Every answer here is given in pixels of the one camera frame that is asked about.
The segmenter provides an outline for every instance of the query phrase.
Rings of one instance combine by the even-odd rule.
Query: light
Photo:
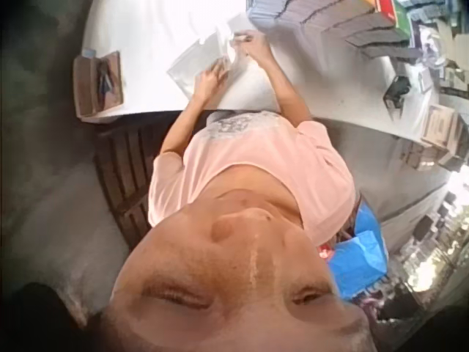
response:
[[[432,263],[432,258],[430,257],[418,266],[414,274],[409,275],[407,283],[412,286],[412,289],[416,292],[427,291],[431,288],[433,280],[437,276],[436,268],[436,265]]]
[[[469,205],[469,191],[465,185],[469,183],[469,166],[463,165],[459,172],[452,172],[448,180],[448,190],[456,194],[455,205]]]

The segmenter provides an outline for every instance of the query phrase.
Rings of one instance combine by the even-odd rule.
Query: table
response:
[[[311,27],[267,19],[251,19],[251,24],[244,12],[245,0],[94,0],[83,47],[95,49],[98,57],[120,51],[124,104],[84,121],[110,122],[123,114],[184,109],[188,99],[166,71],[217,23],[239,15],[239,29],[255,25],[267,33],[274,55],[314,116],[420,140],[427,107],[438,100],[434,89],[421,94],[415,85],[401,118],[393,120],[383,102],[389,58],[367,59],[342,40]],[[214,108],[278,110],[267,76],[255,62]]]

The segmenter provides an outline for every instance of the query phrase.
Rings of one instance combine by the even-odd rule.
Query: woman's right hand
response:
[[[275,62],[275,58],[273,57],[270,44],[265,34],[259,31],[248,30],[244,32],[236,32],[234,34],[232,45],[235,48],[240,48],[248,54],[262,68]]]

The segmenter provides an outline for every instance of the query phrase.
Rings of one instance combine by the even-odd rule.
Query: pink shirt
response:
[[[211,123],[193,137],[183,159],[172,152],[155,159],[150,224],[193,202],[216,175],[240,164],[265,170],[289,189],[316,246],[335,235],[352,212],[353,178],[325,126],[307,121],[294,128],[262,111]]]

